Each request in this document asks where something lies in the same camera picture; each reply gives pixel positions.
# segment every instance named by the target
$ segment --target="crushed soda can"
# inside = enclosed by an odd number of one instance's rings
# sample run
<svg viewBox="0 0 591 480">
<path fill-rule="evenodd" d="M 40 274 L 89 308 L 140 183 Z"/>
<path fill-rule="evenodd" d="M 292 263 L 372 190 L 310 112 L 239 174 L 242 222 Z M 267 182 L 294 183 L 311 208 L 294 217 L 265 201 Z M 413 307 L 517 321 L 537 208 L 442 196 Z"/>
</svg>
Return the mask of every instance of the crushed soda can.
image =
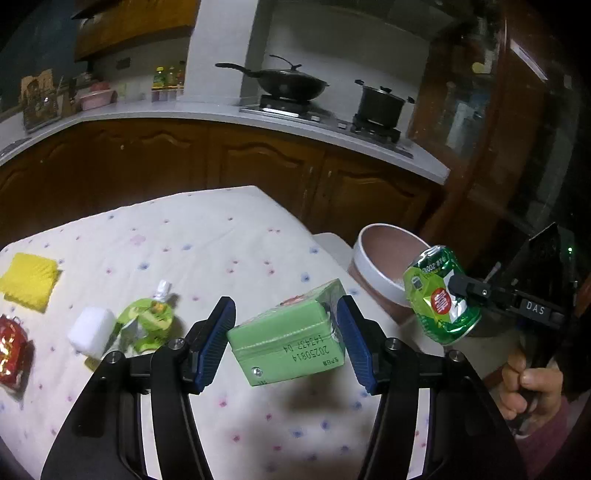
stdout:
<svg viewBox="0 0 591 480">
<path fill-rule="evenodd" d="M 404 273 L 404 290 L 425 333 L 442 345 L 451 345 L 480 320 L 480 308 L 453 295 L 449 280 L 464 271 L 453 251 L 435 245 L 413 260 Z"/>
</svg>

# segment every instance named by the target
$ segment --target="pink container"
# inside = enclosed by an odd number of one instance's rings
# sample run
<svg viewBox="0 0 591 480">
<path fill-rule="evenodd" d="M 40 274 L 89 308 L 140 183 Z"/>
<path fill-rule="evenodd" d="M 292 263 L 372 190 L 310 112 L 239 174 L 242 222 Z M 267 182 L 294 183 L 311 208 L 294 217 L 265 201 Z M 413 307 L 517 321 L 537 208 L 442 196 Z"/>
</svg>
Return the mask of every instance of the pink container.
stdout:
<svg viewBox="0 0 591 480">
<path fill-rule="evenodd" d="M 397 323 L 413 314 L 402 275 L 429 245 L 413 233 L 386 223 L 364 227 L 353 247 L 349 274 Z"/>
<path fill-rule="evenodd" d="M 80 97 L 83 110 L 92 110 L 100 106 L 109 105 L 113 98 L 114 90 L 99 90 Z"/>
</svg>

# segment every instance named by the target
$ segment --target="human hand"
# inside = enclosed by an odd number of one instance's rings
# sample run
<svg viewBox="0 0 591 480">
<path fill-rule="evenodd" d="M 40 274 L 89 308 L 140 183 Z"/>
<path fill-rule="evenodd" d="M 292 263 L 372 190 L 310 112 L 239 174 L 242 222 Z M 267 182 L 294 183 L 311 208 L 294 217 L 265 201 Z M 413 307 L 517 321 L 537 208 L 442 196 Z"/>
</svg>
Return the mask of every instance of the human hand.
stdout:
<svg viewBox="0 0 591 480">
<path fill-rule="evenodd" d="M 513 420 L 527 408 L 526 400 L 517 393 L 520 387 L 540 392 L 530 407 L 530 422 L 526 433 L 532 433 L 550 421 L 560 409 L 562 372 L 556 362 L 548 368 L 525 369 L 525 355 L 517 351 L 509 355 L 503 367 L 503 382 L 499 387 L 500 398 L 496 402 L 505 420 Z"/>
</svg>

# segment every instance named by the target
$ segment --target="blue gripper pad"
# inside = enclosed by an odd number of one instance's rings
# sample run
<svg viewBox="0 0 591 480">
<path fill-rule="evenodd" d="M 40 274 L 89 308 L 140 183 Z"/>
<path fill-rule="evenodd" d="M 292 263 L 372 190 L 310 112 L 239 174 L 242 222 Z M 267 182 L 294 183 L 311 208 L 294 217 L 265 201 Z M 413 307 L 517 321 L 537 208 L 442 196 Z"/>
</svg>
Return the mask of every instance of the blue gripper pad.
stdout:
<svg viewBox="0 0 591 480">
<path fill-rule="evenodd" d="M 343 296 L 337 304 L 336 322 L 343 336 L 357 381 L 365 387 L 370 395 L 373 395 L 378 383 L 374 377 L 372 354 L 359 330 L 356 319 L 361 322 L 366 321 L 353 297 Z"/>
<path fill-rule="evenodd" d="M 195 377 L 195 384 L 200 392 L 213 381 L 228 344 L 226 334 L 236 323 L 236 304 L 234 301 L 229 297 L 222 297 L 207 321 L 210 320 L 215 320 L 215 324 L 205 341 L 205 345 L 199 352 L 199 364 Z"/>
</svg>

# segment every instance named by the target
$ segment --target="table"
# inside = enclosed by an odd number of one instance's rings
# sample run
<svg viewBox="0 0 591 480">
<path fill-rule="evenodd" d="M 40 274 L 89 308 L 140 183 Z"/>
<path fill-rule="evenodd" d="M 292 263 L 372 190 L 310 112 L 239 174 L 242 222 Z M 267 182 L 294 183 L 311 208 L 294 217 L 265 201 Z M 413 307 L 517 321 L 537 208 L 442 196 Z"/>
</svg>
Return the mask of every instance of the table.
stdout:
<svg viewBox="0 0 591 480">
<path fill-rule="evenodd" d="M 238 325 L 339 278 L 366 317 L 386 335 L 402 335 L 309 231 L 255 187 L 179 193 L 68 223 L 8 245 L 0 273 L 16 252 L 53 258 L 61 269 L 44 314 L 0 301 L 0 312 L 18 316 L 35 345 L 22 398 L 0 389 L 0 436 L 34 478 L 91 375 L 66 339 L 87 306 L 117 315 L 166 279 L 177 296 L 174 335 L 183 335 L 220 296 L 236 302 Z M 214 478 L 246 480 L 355 479 L 378 403 L 357 383 L 348 357 L 331 371 L 251 387 L 229 346 L 213 384 L 191 397 Z M 409 477 L 422 470 L 427 417 L 420 410 Z M 148 395 L 142 429 L 148 474 L 161 478 Z"/>
</svg>

